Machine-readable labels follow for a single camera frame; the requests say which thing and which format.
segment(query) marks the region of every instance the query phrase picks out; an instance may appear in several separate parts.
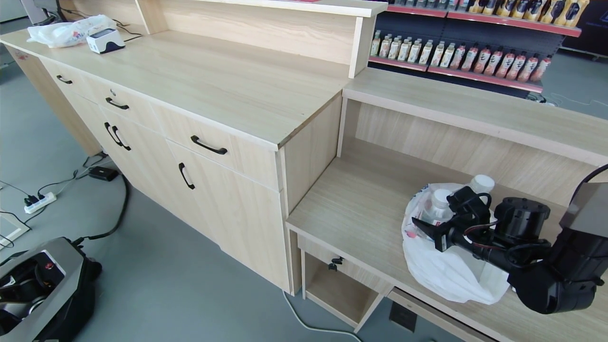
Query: drawer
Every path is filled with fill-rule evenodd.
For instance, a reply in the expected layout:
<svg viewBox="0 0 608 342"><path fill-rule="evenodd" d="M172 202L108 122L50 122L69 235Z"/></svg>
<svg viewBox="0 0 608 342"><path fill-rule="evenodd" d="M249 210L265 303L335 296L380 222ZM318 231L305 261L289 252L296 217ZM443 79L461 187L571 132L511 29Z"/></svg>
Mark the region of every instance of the drawer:
<svg viewBox="0 0 608 342"><path fill-rule="evenodd" d="M204 124L188 115L152 104L169 140L272 189L280 190L275 153Z"/></svg>
<svg viewBox="0 0 608 342"><path fill-rule="evenodd" d="M334 258L340 258L336 253L333 253L324 247L306 239L305 237L298 235L298 247L306 253L314 256L324 263L331 263ZM355 265L352 261L343 257L342 265L336 265L338 271L346 274L354 280L362 283L370 289L378 292L379 294L386 296L393 288L387 281L381 279L379 276L372 274L371 272Z"/></svg>
<svg viewBox="0 0 608 342"><path fill-rule="evenodd" d="M82 72L45 58L40 58L40 62L62 91L69 90L85 99L92 100L92 94L88 84L83 80Z"/></svg>
<svg viewBox="0 0 608 342"><path fill-rule="evenodd" d="M417 314L445 331L471 342L491 342L493 338L467 326L466 324L452 318L451 316L435 309L418 298L408 295L406 292L395 287L387 296L393 302L405 307L407 310Z"/></svg>
<svg viewBox="0 0 608 342"><path fill-rule="evenodd" d="M93 97L91 100L99 104L100 107L157 133L162 133L161 126L147 99L125 87L105 80L94 79L90 75L83 74L82 78L88 84L91 96Z"/></svg>

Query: power strip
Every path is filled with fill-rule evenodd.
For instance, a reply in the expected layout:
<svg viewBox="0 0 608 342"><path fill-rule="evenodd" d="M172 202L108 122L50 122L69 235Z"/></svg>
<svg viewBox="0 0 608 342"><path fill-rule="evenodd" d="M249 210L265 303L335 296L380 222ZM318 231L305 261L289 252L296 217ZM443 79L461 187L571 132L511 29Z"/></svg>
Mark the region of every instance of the power strip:
<svg viewBox="0 0 608 342"><path fill-rule="evenodd" d="M39 211L40 209L53 203L54 201L57 201L57 197L55 197L55 194L53 194L52 192L49 192L48 194L44 195L44 198L42 200L37 201L29 207L23 207L23 209L26 211L26 214L33 214L36 211Z"/></svg>

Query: plastic bag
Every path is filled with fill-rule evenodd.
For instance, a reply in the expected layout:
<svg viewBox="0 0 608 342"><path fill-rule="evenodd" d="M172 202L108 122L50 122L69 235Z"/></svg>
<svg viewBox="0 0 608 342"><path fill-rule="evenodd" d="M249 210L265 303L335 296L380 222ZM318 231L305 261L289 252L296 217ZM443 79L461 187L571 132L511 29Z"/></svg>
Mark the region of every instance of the plastic bag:
<svg viewBox="0 0 608 342"><path fill-rule="evenodd" d="M506 281L509 274L475 259L470 252L457 246L439 252L435 243L412 222L412 217L420 218L421 203L433 191L447 189L453 192L461 187L462 184L455 183L428 184L407 205L401 225L407 268L422 286L448 301L494 304L509 288Z"/></svg>
<svg viewBox="0 0 608 342"><path fill-rule="evenodd" d="M28 27L30 38L48 47L68 47L86 42L86 37L105 29L115 29L114 20L105 15L95 15L73 23L56 23Z"/></svg>

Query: bottle cap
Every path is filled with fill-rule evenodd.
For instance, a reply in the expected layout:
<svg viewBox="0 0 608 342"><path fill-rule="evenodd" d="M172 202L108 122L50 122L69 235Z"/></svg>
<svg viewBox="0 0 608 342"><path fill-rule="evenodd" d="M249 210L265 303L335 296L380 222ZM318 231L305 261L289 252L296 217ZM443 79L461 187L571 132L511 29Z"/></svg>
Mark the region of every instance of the bottle cap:
<svg viewBox="0 0 608 342"><path fill-rule="evenodd" d="M491 177L486 175L477 175L473 177L469 186L476 194L480 194L482 192L492 191L494 185L496 184Z"/></svg>
<svg viewBox="0 0 608 342"><path fill-rule="evenodd" d="M447 202L447 197L452 195L450 190L439 189L433 191L433 195L430 197L430 202L433 203L434 206L445 209L449 207L449 203Z"/></svg>

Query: floor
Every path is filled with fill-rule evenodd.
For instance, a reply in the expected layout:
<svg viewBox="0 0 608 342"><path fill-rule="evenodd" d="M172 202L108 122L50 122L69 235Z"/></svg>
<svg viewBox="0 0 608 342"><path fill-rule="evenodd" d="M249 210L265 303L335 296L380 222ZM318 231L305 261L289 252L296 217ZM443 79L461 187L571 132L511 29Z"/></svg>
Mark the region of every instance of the floor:
<svg viewBox="0 0 608 342"><path fill-rule="evenodd" d="M6 33L27 21L0 24ZM0 47L0 65L12 59ZM0 75L0 180L34 193L43 184L68 178L86 155L45 101L13 63ZM551 92L580 102L608 103L608 64L575 54L555 56L545 78ZM608 108L563 100L563 107L608 118ZM107 231L122 205L122 182L83 178L32 220L32 231L0 250L0 260L54 237L76 238ZM23 195L0 190L4 210L22 211ZM156 203L134 191L122 227L111 237L85 242L99 260L95 315L77 341L354 341L304 329L279 289L222 253L219 248ZM301 296L290 298L309 324L345 329L345 323ZM385 299L359 336L369 341L458 341L418 319L410 333L388 320Z"/></svg>

